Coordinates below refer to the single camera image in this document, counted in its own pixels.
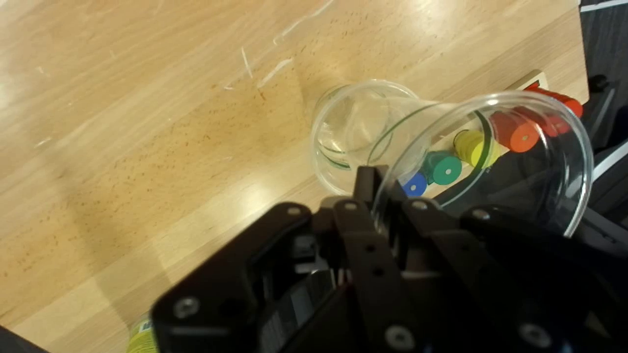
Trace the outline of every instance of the clear plastic cup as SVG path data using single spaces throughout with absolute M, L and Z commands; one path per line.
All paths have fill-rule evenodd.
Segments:
M 389 166 L 373 209 L 383 232 L 394 185 L 453 217 L 497 205 L 563 236 L 575 232 L 591 195 L 581 123 L 532 93 L 442 105 L 387 81 L 343 87 L 318 107 L 312 146 L 316 175 L 332 193 L 349 195 L 359 166 Z

